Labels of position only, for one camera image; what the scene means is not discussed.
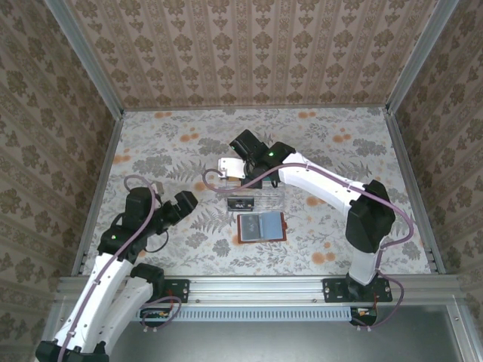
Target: metal frame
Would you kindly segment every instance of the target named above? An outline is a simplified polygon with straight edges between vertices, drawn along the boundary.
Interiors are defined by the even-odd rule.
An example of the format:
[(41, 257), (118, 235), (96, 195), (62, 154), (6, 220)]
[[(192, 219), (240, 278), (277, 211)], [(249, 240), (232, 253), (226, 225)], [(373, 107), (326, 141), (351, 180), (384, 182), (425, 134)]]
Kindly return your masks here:
[(483, 347), (467, 305), (457, 301), (447, 306), (451, 326), (464, 361), (483, 360)]
[(109, 173), (111, 171), (112, 162), (114, 161), (115, 150), (117, 149), (119, 138), (121, 137), (123, 119), (114, 123), (109, 146), (107, 147), (106, 157), (103, 166), (100, 169), (99, 179), (97, 181), (96, 192), (92, 198), (91, 208), (89, 209), (88, 218), (85, 220), (84, 231), (82, 232), (81, 241), (78, 246), (77, 255), (75, 256), (74, 266), (71, 275), (81, 273), (82, 263), (87, 255), (87, 251), (92, 242), (94, 229), (96, 227), (97, 217), (99, 216), (100, 206), (103, 203), (104, 191), (106, 190)]
[(436, 271), (444, 274), (446, 272), (443, 265), (443, 259), (439, 253), (438, 245), (434, 234), (432, 233), (431, 224), (429, 223), (428, 213), (424, 207), (423, 199), (421, 198), (419, 187), (417, 186), (416, 177), (414, 176), (413, 168), (409, 161), (409, 156), (399, 130), (398, 122), (395, 119), (394, 112), (386, 113), (386, 124), (391, 136), (394, 153), (398, 159), (399, 168), (401, 169), (402, 179), (405, 182), (406, 190), (408, 191), (411, 208), (414, 212), (414, 218), (418, 226), (423, 243), (430, 248), (428, 253), (428, 261), (434, 261)]
[(389, 110), (398, 110), (457, 4), (458, 0), (441, 0), (436, 4), (387, 100)]
[(82, 65), (89, 74), (89, 78), (91, 78), (99, 94), (104, 99), (107, 108), (112, 113), (114, 119), (119, 121), (122, 117), (122, 102), (114, 91), (109, 77), (106, 76), (97, 62), (95, 52), (85, 40), (82, 31), (75, 21), (75, 17), (70, 12), (69, 6), (65, 1), (45, 0), (45, 2), (51, 9), (55, 20), (59, 23), (77, 57), (81, 60)]
[[(455, 305), (464, 300), (456, 275), (393, 275), (405, 288), (402, 305)], [(334, 307), (369, 306), (371, 303), (326, 303), (322, 280), (336, 275), (274, 277), (166, 277), (189, 279), (189, 298), (184, 306), (197, 307)], [(53, 337), (74, 308), (88, 277), (61, 278), (43, 339)], [(117, 296), (125, 287), (122, 283)], [(401, 295), (391, 283), (395, 305)]]
[(384, 103), (368, 103), (364, 105), (340, 103), (340, 104), (257, 104), (251, 106), (193, 106), (193, 107), (142, 107), (142, 108), (126, 108), (125, 112), (156, 112), (156, 111), (223, 111), (237, 109), (319, 109), (319, 108), (384, 108)]

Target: side wall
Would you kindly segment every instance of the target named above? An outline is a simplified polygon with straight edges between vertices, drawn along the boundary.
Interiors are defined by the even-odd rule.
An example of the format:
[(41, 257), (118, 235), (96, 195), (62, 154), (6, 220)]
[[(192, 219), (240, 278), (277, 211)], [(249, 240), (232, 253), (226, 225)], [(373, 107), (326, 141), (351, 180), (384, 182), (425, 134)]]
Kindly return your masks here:
[(483, 2), (460, 1), (396, 118), (445, 265), (483, 330)]
[(113, 124), (44, 2), (0, 2), (2, 362), (32, 360)]

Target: metal corner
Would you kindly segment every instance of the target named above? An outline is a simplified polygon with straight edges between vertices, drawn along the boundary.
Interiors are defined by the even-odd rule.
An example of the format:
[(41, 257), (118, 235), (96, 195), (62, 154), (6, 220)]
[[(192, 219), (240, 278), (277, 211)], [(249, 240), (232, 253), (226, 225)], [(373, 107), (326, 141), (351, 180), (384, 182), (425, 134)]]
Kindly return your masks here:
[(387, 129), (391, 136), (392, 146), (394, 147), (395, 156), (398, 159), (399, 167), (401, 168), (402, 179), (405, 182), (406, 190), (408, 191), (409, 201), (414, 212), (414, 218), (418, 230), (420, 232), (423, 243), (431, 248), (434, 257), (434, 263), (438, 273), (446, 273), (443, 259), (439, 253), (439, 248), (436, 243), (434, 234), (432, 233), (431, 224), (429, 222), (426, 208), (424, 207), (423, 199), (421, 198), (419, 187), (417, 186), (416, 177), (413, 173), (413, 168), (409, 161), (408, 153), (406, 152), (405, 144), (399, 130), (398, 123), (393, 111), (385, 114)]
[(114, 91), (109, 78), (106, 76), (100, 66), (95, 52), (82, 34), (75, 21), (74, 15), (71, 13), (69, 6), (65, 1), (45, 0), (45, 3), (51, 9), (55, 20), (59, 23), (60, 28), (67, 37), (71, 47), (74, 49), (83, 67), (89, 74), (92, 82), (97, 88), (109, 111), (116, 121), (122, 117), (122, 103), (118, 95)]
[(121, 137), (122, 125), (124, 121), (121, 118), (114, 123), (109, 146), (107, 147), (106, 157), (104, 158), (103, 167), (100, 169), (99, 179), (97, 181), (96, 191), (92, 199), (91, 208), (89, 209), (88, 218), (85, 220), (84, 231), (82, 232), (81, 242), (79, 243), (77, 255), (75, 256), (74, 266), (72, 267), (72, 276), (79, 274), (85, 254), (89, 250), (96, 227), (97, 217), (99, 216), (100, 206), (103, 203), (104, 191), (106, 190), (109, 173), (111, 171), (112, 161), (114, 160), (115, 150)]
[(398, 110), (457, 4), (458, 0), (441, 0), (436, 4), (387, 100), (389, 110), (394, 113)]
[(446, 306), (457, 346), (464, 362), (482, 362), (483, 347), (468, 305), (454, 301)]

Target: ceiling wall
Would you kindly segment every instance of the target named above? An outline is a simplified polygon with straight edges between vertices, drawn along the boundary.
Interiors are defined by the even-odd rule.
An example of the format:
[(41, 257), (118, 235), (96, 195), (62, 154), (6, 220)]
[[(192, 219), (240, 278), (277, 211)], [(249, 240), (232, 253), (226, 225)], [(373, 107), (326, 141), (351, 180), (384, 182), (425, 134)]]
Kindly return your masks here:
[(437, 0), (66, 0), (128, 109), (385, 103)]

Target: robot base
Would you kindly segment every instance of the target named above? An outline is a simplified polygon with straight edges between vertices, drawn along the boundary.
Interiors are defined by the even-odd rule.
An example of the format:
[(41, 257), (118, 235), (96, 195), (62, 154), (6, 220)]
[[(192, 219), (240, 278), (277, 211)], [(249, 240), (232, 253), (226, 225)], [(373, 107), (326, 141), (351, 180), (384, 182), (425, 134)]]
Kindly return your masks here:
[(322, 284), (326, 303), (372, 303), (374, 296), (378, 302), (392, 302), (389, 282), (377, 276), (368, 285), (357, 283), (349, 275), (345, 278), (324, 279)]

